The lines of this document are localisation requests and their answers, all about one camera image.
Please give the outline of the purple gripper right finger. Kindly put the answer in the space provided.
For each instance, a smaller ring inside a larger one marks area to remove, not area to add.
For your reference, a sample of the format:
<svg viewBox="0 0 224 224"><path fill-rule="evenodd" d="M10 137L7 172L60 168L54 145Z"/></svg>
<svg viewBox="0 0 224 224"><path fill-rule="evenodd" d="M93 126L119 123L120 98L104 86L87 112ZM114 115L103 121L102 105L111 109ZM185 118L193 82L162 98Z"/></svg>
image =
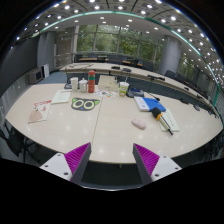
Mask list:
<svg viewBox="0 0 224 224"><path fill-rule="evenodd" d="M144 185L181 170L181 167L168 156L159 156L136 143L133 144L133 156Z"/></svg>

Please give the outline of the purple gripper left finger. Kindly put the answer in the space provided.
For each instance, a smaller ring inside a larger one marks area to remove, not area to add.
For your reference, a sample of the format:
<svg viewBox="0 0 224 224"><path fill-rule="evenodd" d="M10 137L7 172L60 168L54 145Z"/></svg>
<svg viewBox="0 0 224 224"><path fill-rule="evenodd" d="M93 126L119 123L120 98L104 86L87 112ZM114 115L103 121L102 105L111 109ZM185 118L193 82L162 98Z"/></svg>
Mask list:
<svg viewBox="0 0 224 224"><path fill-rule="evenodd" d="M75 184L79 184L89 161L90 154L91 144L86 143L66 154L56 153L41 166L41 169Z"/></svg>

